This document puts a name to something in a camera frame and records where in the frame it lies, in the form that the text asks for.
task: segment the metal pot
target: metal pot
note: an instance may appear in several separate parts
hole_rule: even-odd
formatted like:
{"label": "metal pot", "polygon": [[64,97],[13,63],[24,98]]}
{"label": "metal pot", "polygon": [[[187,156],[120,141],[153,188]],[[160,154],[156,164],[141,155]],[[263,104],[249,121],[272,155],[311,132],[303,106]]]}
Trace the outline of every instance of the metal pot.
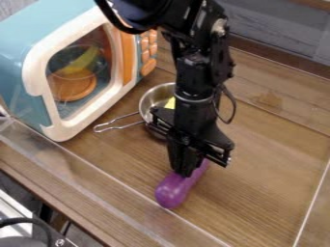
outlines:
{"label": "metal pot", "polygon": [[[126,127],[130,127],[133,125],[137,124],[142,124],[142,123],[149,123],[152,121],[152,115],[149,113],[149,109],[153,106],[160,106],[164,107],[168,100],[172,98],[173,96],[173,82],[168,82],[164,83],[156,87],[153,87],[152,89],[149,89],[146,91],[146,93],[144,93],[144,95],[141,96],[140,100],[138,100],[138,111],[137,112],[132,112],[129,114],[122,115],[121,117],[113,119],[112,121],[106,122],[106,123],[101,123],[98,125],[96,125],[93,127],[93,132],[100,133],[104,132],[106,130],[112,130],[112,129],[124,129]],[[138,114],[142,121],[134,122],[134,123],[129,123],[125,125],[110,125],[114,121],[124,119],[129,116],[133,116]]]}

